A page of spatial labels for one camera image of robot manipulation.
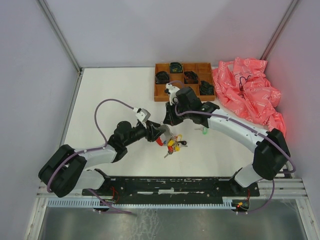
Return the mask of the keyring bunch with red opener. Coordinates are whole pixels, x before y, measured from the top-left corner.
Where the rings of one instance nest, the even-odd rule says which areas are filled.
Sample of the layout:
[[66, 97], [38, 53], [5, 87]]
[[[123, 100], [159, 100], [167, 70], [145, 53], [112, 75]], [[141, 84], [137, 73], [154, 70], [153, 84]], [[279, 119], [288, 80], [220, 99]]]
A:
[[183, 136], [181, 134], [174, 135], [167, 125], [163, 124], [159, 129], [164, 132], [156, 139], [155, 142], [160, 147], [167, 148], [167, 153], [163, 157], [164, 159], [171, 156], [173, 153], [179, 152], [181, 148], [186, 148], [188, 146], [188, 142], [183, 140]]

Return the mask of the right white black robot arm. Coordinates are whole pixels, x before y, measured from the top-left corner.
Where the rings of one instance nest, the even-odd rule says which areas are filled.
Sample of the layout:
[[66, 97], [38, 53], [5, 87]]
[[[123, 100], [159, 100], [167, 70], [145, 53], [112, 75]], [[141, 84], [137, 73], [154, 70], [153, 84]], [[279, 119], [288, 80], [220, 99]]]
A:
[[274, 128], [249, 126], [212, 102], [202, 102], [191, 87], [179, 88], [166, 84], [164, 92], [169, 96], [165, 104], [164, 124], [176, 126], [184, 120], [207, 129], [221, 132], [247, 147], [253, 153], [251, 164], [238, 170], [229, 183], [236, 196], [247, 191], [248, 186], [259, 180], [273, 180], [284, 165], [291, 160], [283, 133]]

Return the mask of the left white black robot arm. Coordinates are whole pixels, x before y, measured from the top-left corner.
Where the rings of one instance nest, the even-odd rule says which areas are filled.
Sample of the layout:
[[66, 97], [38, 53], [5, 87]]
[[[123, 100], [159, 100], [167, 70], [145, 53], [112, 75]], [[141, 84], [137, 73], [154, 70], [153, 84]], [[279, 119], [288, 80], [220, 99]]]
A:
[[116, 163], [127, 153], [127, 146], [146, 139], [155, 142], [165, 129], [152, 121], [140, 122], [132, 126], [121, 121], [107, 141], [107, 145], [76, 150], [65, 144], [50, 157], [40, 169], [38, 178], [47, 186], [49, 193], [62, 198], [75, 188], [93, 188], [99, 195], [106, 195], [111, 189], [107, 175], [95, 166], [103, 163]]

